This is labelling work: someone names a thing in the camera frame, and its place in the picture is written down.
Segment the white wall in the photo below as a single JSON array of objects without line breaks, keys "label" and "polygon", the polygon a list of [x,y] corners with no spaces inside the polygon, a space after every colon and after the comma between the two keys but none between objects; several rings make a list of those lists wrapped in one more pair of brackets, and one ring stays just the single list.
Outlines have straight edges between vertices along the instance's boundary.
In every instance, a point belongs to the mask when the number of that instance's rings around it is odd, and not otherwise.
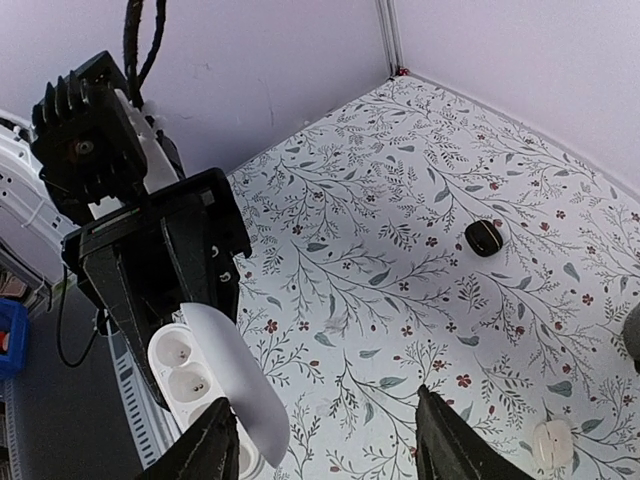
[{"label": "white wall", "polygon": [[404,63],[640,187],[640,2],[397,0]]},{"label": "white wall", "polygon": [[[0,108],[29,117],[46,82],[101,50],[121,63],[126,0],[2,0]],[[142,59],[155,1],[145,2]],[[373,0],[169,0],[143,87],[188,172],[227,170],[387,77]]]}]

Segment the floral tablecloth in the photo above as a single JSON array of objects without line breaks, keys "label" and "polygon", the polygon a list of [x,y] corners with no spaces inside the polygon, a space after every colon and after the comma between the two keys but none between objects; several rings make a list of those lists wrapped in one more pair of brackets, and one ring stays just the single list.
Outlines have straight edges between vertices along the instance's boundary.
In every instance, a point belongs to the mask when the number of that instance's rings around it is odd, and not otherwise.
[{"label": "floral tablecloth", "polygon": [[[621,343],[640,205],[525,127],[409,77],[231,178],[254,255],[239,328],[287,406],[264,479],[415,478],[421,383],[536,478],[640,478],[640,381]],[[463,231],[505,238],[482,259]],[[534,427],[575,455],[537,471]]]}]

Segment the dark gray surface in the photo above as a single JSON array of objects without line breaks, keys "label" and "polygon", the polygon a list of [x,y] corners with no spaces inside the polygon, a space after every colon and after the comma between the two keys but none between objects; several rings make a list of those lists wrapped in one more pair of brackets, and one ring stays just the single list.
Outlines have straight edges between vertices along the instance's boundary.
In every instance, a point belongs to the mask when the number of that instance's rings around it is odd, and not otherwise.
[{"label": "dark gray surface", "polygon": [[[81,367],[65,367],[56,353],[56,308],[31,319],[26,368],[13,380],[23,478],[133,479],[142,467],[107,340],[98,337]],[[76,361],[85,347],[94,315],[95,307],[73,288],[62,327],[69,360]]]}]

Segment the blue bin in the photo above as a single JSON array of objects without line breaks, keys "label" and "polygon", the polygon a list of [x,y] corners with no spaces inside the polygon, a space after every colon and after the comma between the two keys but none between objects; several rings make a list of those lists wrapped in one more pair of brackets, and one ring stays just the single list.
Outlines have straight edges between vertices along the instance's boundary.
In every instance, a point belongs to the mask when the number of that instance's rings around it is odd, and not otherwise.
[{"label": "blue bin", "polygon": [[24,368],[29,337],[27,309],[18,302],[0,299],[0,331],[9,336],[9,350],[0,353],[0,379],[14,377]]}]

